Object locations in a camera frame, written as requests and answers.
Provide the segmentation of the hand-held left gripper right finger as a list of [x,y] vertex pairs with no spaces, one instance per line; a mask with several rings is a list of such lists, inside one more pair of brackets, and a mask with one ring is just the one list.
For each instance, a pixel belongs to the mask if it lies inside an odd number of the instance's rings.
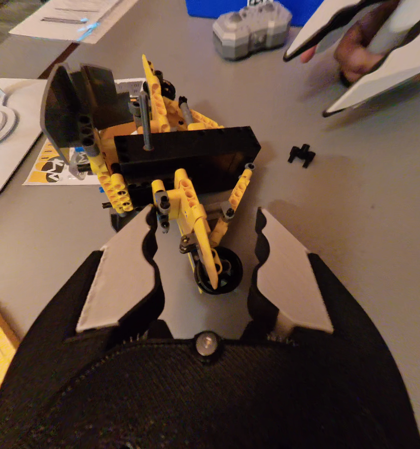
[[257,264],[247,299],[253,324],[273,338],[288,338],[296,329],[333,334],[308,249],[263,207],[255,232]]

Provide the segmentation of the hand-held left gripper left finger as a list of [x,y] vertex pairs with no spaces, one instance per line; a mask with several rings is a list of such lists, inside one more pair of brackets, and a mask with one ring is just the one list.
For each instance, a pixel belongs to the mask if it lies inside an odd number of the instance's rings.
[[76,325],[81,334],[116,328],[141,334],[162,313],[165,295],[157,253],[157,214],[150,204],[102,248],[102,256]]

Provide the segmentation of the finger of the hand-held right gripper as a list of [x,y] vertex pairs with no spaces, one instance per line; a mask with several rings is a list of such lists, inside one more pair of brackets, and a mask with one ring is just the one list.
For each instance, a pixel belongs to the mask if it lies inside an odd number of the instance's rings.
[[305,54],[308,62],[316,52],[316,46],[332,31],[348,25],[353,18],[369,6],[375,9],[386,1],[324,1],[303,26],[298,36],[284,54],[285,62]]
[[390,51],[373,69],[323,111],[329,117],[392,89],[420,74],[420,33],[410,42]]

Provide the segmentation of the small black connector piece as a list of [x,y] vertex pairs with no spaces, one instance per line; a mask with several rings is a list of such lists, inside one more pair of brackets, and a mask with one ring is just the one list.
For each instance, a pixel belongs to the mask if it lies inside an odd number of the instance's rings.
[[303,161],[303,168],[307,169],[309,165],[314,160],[314,157],[316,156],[316,153],[310,149],[309,144],[303,144],[301,147],[293,146],[289,157],[288,157],[288,163],[293,163],[295,159],[299,159]]

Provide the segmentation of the yellow building block vehicle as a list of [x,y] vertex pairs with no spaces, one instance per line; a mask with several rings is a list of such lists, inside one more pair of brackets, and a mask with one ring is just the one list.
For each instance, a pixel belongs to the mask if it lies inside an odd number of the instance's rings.
[[[240,258],[221,246],[247,190],[261,146],[251,127],[224,127],[190,109],[184,96],[162,71],[142,55],[151,119],[152,151],[144,150],[139,95],[117,93],[111,70],[81,65],[67,70],[74,94],[53,93],[48,110],[41,106],[41,129],[57,152],[82,148],[88,163],[78,171],[97,176],[112,210],[116,231],[146,205],[156,208],[163,233],[175,221],[181,234],[179,250],[188,254],[200,291],[227,294],[241,283]],[[136,134],[104,140],[99,131],[134,122]]]

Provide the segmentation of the dark grey axle rod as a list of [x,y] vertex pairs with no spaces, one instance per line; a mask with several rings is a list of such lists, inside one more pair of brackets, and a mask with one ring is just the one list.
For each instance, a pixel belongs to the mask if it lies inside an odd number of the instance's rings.
[[143,137],[144,137],[144,150],[152,151],[153,144],[151,139],[151,119],[150,119],[149,99],[147,93],[140,92],[139,104],[143,128]]

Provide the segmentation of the person's right hand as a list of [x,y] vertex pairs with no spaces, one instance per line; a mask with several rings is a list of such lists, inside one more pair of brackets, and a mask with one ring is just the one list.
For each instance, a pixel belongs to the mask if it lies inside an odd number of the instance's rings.
[[370,52],[368,47],[399,3],[394,0],[380,4],[357,21],[340,40],[334,58],[345,87],[369,73],[384,58],[384,53]]

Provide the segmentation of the grey block remote controller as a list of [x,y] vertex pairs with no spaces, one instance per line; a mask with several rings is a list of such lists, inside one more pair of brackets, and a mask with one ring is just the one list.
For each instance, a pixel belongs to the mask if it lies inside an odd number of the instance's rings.
[[222,14],[212,26],[215,50],[224,60],[237,61],[281,48],[287,41],[292,17],[277,1]]

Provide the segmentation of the blue plastic bin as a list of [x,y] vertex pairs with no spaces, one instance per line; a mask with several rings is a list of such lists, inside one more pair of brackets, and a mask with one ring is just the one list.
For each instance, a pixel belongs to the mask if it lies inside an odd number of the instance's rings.
[[[279,0],[292,14],[291,25],[301,27],[314,14],[322,0]],[[187,0],[190,16],[217,19],[222,14],[247,7],[247,0]]]

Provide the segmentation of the yellow grey sticker sheet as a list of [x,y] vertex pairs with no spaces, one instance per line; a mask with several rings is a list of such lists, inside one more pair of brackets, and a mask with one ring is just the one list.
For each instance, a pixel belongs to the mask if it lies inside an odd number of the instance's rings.
[[[53,93],[61,93],[61,88],[66,88],[66,94],[72,92],[74,87],[69,79],[67,70],[63,66],[57,66],[56,70],[50,75],[44,95],[42,113],[48,110],[48,100]],[[142,90],[142,84],[146,78],[126,78],[115,80],[117,93],[129,93],[130,100],[134,100]],[[136,125],[134,122],[123,125],[113,126],[99,131],[99,137],[111,139],[115,135],[131,135],[136,134]],[[78,165],[88,163],[85,151],[80,147],[65,149],[66,153],[58,153],[55,145],[52,145],[49,139],[46,139],[37,161],[34,164],[27,180],[23,183],[29,185],[99,185],[97,176],[89,169],[89,171],[79,172]]]

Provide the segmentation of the white stand base board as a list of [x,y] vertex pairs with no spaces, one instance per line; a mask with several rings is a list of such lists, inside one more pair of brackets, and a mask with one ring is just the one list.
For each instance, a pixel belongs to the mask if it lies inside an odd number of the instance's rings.
[[41,134],[45,80],[0,79],[0,193]]

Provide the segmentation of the white printed paper sheet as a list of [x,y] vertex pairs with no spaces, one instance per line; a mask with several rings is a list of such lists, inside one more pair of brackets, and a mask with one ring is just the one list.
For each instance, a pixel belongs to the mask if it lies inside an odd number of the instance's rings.
[[10,34],[45,40],[97,43],[136,0],[51,0]]

